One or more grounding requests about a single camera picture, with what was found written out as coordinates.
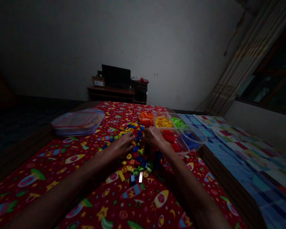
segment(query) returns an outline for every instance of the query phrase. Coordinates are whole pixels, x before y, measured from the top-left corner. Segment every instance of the wooden bed frame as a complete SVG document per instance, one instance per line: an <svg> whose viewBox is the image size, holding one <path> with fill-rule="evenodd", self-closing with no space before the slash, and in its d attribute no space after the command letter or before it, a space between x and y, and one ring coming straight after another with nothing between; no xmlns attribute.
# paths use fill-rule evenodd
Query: wooden bed frame
<svg viewBox="0 0 286 229"><path fill-rule="evenodd" d="M71 111L83 110L95 107L100 101L84 103ZM54 128L49 124L43 129L20 141L5 153L0 155L0 181L6 178L15 169L25 163L43 146L56 137ZM206 145L198 151L200 157L206 163L211 173L224 189L229 200L240 214L248 228L267 228L259 210L258 205L252 196L243 188L227 168L214 156Z"/></svg>

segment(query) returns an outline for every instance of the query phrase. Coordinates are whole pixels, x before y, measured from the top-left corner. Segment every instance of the monitor screen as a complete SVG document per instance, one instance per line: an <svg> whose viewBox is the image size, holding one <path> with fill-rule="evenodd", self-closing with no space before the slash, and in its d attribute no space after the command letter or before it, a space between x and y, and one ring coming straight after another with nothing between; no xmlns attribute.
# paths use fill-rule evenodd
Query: monitor screen
<svg viewBox="0 0 286 229"><path fill-rule="evenodd" d="M105 84L107 86L130 84L130 70L118 68L108 65L102 65L103 76L105 77Z"/></svg>

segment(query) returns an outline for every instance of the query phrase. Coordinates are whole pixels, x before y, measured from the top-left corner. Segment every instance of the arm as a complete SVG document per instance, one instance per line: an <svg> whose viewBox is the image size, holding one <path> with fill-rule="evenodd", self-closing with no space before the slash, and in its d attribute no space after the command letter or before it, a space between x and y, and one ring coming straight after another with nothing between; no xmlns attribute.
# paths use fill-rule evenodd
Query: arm
<svg viewBox="0 0 286 229"><path fill-rule="evenodd" d="M157 147L168 160L198 227L201 229L231 228L215 202L207 194L191 170L175 153L170 143L164 140L160 131L155 127L146 128L143 138L147 143Z"/></svg>
<svg viewBox="0 0 286 229"><path fill-rule="evenodd" d="M131 150L133 146L130 143L134 140L132 132L128 132L114 141L28 206L4 228L51 228L89 179L103 167Z"/></svg>

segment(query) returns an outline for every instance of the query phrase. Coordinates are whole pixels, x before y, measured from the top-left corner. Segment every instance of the curtain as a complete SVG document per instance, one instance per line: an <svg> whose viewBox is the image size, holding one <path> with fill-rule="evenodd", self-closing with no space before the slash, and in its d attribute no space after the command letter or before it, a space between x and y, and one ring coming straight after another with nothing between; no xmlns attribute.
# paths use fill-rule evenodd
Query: curtain
<svg viewBox="0 0 286 229"><path fill-rule="evenodd" d="M205 112L224 116L247 77L286 28L286 0L264 3L220 80L206 101Z"/></svg>

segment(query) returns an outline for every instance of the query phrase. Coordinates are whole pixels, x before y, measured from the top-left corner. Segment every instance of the dark floor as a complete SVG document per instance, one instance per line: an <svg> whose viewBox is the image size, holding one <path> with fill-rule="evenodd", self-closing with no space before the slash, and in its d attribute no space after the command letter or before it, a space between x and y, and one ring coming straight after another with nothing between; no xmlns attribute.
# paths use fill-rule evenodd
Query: dark floor
<svg viewBox="0 0 286 229"><path fill-rule="evenodd" d="M0 112L0 153L83 103L26 96L20 100L22 105Z"/></svg>

